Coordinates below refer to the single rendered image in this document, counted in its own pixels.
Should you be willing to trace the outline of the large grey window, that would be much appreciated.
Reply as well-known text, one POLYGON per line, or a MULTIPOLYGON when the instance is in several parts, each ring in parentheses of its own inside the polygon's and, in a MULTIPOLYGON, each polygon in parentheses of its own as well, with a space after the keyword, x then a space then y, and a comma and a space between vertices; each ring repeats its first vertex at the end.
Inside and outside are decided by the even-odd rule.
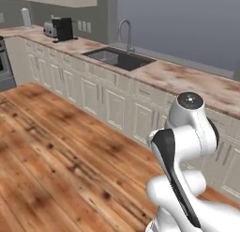
POLYGON ((234 71, 240 67, 240 0, 118 0, 138 48, 234 71))

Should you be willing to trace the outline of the silver curved sink tap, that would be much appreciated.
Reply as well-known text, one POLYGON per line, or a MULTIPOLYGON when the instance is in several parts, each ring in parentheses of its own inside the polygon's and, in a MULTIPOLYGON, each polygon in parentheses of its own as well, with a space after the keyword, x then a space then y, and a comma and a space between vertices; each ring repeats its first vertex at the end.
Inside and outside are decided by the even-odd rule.
POLYGON ((118 35, 119 38, 122 37, 122 27, 123 25, 127 25, 127 54, 131 54, 135 51, 134 45, 132 43, 132 25, 130 20, 123 19, 118 25, 118 35))

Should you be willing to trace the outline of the black kitchen sink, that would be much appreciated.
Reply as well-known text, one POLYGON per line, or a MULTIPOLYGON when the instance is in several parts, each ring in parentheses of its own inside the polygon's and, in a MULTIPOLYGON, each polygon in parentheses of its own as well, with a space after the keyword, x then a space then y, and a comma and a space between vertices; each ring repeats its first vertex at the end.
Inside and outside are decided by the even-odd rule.
POLYGON ((155 62, 155 59, 138 54, 122 51, 112 47, 106 47, 84 53, 85 56, 103 62, 104 64, 113 65, 122 70, 133 71, 140 67, 155 62))

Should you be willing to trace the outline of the cream base cupboards run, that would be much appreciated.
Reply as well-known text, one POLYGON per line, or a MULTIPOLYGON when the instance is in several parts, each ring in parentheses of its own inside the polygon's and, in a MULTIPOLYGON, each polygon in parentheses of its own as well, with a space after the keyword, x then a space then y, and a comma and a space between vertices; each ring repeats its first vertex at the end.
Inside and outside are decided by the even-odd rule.
MULTIPOLYGON (((164 127, 174 95, 43 43, 21 37, 5 43, 18 85, 38 83, 143 147, 150 131, 164 127)), ((205 112, 219 132, 217 152, 181 167, 201 170, 209 186, 240 203, 240 135, 233 133, 240 121, 205 112)))

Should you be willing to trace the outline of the white tall jar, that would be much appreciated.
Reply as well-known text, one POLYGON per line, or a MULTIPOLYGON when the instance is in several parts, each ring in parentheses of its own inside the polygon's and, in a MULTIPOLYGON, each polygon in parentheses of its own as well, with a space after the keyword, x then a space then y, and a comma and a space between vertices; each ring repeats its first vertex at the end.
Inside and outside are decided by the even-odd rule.
POLYGON ((22 8, 22 20, 23 20, 23 25, 27 29, 31 29, 33 27, 31 17, 30 17, 30 12, 28 8, 22 8))

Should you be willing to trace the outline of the silver toaster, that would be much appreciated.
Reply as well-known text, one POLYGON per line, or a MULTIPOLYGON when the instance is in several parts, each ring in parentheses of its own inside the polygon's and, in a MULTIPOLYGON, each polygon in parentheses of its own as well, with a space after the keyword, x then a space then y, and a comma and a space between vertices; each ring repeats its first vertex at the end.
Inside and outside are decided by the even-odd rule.
POLYGON ((43 33, 47 37, 50 37, 53 39, 57 38, 56 28, 53 26, 52 21, 48 21, 43 24, 43 33))

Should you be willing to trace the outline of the black coffee machine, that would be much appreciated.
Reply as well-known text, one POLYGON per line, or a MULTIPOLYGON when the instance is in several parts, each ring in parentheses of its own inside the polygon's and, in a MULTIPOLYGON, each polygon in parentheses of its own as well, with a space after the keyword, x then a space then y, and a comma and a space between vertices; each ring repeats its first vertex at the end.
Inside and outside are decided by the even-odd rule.
POLYGON ((56 38, 58 42, 77 39, 73 35, 72 19, 70 17, 52 18, 52 25, 56 29, 56 38))

